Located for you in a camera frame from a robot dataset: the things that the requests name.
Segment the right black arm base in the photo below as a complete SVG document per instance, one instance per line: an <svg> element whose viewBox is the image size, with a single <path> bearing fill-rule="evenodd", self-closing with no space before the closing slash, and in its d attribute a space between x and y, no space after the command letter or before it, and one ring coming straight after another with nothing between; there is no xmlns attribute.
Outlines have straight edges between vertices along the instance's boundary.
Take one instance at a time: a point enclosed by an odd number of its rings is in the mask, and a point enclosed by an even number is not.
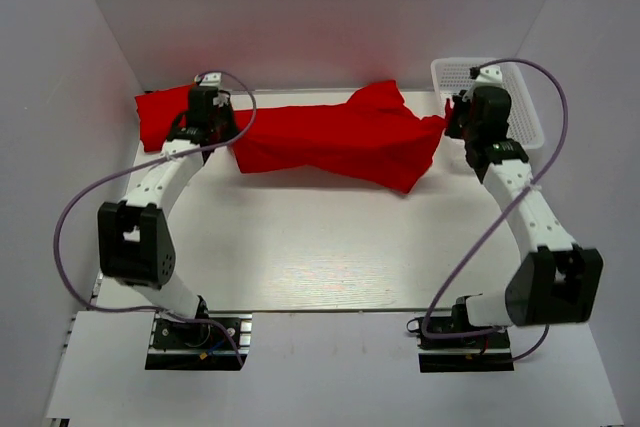
<svg viewBox="0 0 640 427"><path fill-rule="evenodd" d="M422 317L406 323L407 333L417 339L421 373L481 373L514 370L510 339L506 331L463 339L430 339L421 331Z"/></svg>

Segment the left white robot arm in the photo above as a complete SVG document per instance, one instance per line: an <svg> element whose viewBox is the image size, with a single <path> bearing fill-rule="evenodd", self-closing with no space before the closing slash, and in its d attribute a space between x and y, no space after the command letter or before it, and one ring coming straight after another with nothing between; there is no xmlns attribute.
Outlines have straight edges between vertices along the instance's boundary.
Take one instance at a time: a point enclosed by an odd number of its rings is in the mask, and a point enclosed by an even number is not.
<svg viewBox="0 0 640 427"><path fill-rule="evenodd" d="M177 257L167 218L211 155L201 149L238 133L229 92L191 87L187 107L170 124L160 163L119 202L105 202L97 213L102 274L142 294L162 312L180 317L177 334L191 346L209 339L212 324L204 316L203 299L175 273Z"/></svg>

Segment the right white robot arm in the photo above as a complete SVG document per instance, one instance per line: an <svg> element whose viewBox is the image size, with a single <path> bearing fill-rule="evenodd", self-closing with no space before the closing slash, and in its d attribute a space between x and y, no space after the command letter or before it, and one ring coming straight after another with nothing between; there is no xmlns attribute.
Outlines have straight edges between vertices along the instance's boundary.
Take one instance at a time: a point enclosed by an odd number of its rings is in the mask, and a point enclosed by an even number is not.
<svg viewBox="0 0 640 427"><path fill-rule="evenodd" d="M467 164L505 214L520 264L494 293L458 299L453 337L472 346L488 327L585 323L592 314L604 261L582 248L534 187L529 157L508 137L511 97L502 87L461 91L447 103L446 136L464 143Z"/></svg>

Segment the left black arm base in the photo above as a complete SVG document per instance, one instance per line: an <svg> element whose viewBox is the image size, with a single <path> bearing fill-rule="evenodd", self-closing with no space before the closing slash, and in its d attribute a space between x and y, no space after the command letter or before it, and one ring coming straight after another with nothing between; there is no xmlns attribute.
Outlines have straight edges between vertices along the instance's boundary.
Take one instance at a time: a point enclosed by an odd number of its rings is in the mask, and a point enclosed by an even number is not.
<svg viewBox="0 0 640 427"><path fill-rule="evenodd" d="M211 324L186 324L157 316L145 361L147 371L238 372L251 342L250 314L213 317Z"/></svg>

